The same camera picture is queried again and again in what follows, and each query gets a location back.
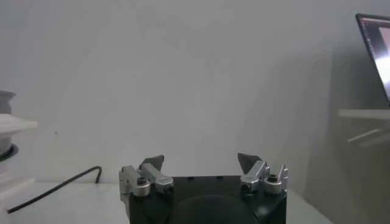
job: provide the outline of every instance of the white table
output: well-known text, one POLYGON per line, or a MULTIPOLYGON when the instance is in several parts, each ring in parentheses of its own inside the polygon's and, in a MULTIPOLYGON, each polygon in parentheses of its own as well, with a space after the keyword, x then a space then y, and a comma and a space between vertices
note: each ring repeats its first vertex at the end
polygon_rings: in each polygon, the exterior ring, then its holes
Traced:
MULTIPOLYGON (((58 183, 34 183, 5 202, 7 209, 58 183)), ((293 191, 288 192, 287 223, 332 224, 293 191)), ((10 224, 128 224, 118 184, 70 184, 9 215, 10 224)))

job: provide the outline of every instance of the screw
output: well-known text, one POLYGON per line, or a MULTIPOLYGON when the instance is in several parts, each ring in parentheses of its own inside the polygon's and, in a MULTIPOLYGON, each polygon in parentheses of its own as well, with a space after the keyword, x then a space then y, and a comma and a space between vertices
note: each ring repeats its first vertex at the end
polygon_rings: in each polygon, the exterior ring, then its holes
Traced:
POLYGON ((136 185, 144 185, 146 184, 146 178, 145 177, 138 177, 136 179, 136 185))
POLYGON ((275 183, 278 181, 278 176, 276 176, 275 174, 271 174, 268 176, 268 181, 271 183, 275 183))

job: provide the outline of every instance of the metal gripper jaw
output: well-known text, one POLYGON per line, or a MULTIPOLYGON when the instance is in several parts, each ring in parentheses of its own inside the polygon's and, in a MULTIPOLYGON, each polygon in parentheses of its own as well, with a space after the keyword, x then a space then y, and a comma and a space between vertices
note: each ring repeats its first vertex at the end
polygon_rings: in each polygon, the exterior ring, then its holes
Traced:
POLYGON ((240 177, 241 189, 246 192, 255 192, 262 184, 264 190, 270 194, 279 194, 287 191, 288 169, 285 165, 278 174, 271 174, 271 168, 258 156, 238 154, 238 161, 244 175, 240 177))

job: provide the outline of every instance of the white wall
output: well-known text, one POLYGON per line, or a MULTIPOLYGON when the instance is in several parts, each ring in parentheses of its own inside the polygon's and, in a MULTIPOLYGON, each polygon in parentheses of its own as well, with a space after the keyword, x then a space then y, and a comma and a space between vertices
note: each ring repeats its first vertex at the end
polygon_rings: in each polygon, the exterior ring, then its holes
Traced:
MULTIPOLYGON (((313 157, 328 150, 334 51, 365 54, 354 14, 389 7, 2 1, 0 89, 18 94, 14 115, 41 125, 15 138, 21 152, 10 169, 58 181, 101 165, 102 180, 115 182, 121 166, 164 154, 169 175, 234 175, 236 153, 246 152, 275 168, 287 163, 291 188, 315 192, 323 186, 307 180, 313 157)), ((344 221, 340 209, 306 198, 344 221)))

